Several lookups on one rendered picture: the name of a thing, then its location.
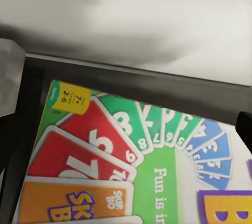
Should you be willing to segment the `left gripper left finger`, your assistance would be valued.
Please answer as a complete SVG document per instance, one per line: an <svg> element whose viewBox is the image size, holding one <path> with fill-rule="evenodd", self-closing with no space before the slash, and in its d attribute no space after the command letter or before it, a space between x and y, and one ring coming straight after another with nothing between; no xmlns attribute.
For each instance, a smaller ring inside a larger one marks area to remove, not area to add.
<svg viewBox="0 0 252 224"><path fill-rule="evenodd" d="M22 111L0 117L0 174L27 133Z"/></svg>

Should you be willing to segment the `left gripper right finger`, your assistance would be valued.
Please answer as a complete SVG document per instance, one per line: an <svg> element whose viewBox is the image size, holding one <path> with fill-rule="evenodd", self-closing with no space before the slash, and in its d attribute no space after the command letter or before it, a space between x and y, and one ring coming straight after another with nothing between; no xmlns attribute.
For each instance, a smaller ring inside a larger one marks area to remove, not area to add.
<svg viewBox="0 0 252 224"><path fill-rule="evenodd" d="M252 114L245 111L239 112L235 130L252 154Z"/></svg>

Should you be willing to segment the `board game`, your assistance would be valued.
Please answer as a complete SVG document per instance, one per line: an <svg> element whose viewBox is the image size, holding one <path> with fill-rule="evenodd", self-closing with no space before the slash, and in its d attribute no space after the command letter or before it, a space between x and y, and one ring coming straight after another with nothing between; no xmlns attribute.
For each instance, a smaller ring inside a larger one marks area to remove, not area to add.
<svg viewBox="0 0 252 224"><path fill-rule="evenodd" d="M235 126L53 79L11 224L252 224Z"/></svg>

